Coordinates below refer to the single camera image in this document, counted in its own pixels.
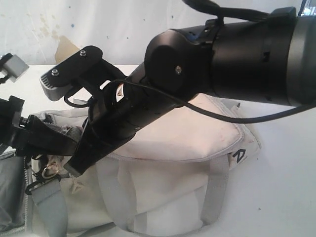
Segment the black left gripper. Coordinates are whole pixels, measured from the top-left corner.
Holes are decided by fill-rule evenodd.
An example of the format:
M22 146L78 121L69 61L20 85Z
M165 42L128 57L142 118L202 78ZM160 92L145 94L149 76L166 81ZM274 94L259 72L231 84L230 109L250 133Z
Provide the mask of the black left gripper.
M78 144L74 127L45 123L34 115L21 116L24 100L0 100L0 153L9 147L19 156L30 154L71 156Z

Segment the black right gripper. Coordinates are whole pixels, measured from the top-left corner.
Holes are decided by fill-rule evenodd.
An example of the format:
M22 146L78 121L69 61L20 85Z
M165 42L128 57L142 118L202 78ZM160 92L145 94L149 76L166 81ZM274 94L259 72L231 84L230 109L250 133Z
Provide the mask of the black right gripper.
M102 90L104 107L93 105L74 154L64 164L73 176L83 175L97 161L130 141L135 134L193 97L190 82L180 76L154 82L144 72L110 82Z

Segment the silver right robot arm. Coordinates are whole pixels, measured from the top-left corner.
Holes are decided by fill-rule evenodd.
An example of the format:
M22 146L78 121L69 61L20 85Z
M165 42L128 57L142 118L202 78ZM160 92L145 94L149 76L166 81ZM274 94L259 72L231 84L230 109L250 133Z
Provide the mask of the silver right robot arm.
M252 124L316 106L316 18L279 8L265 20L224 24L223 18L154 37L144 62L101 91L91 89L83 134L65 169L81 176L143 127L185 106L221 121ZM257 118L230 118L190 104L197 94L290 106Z

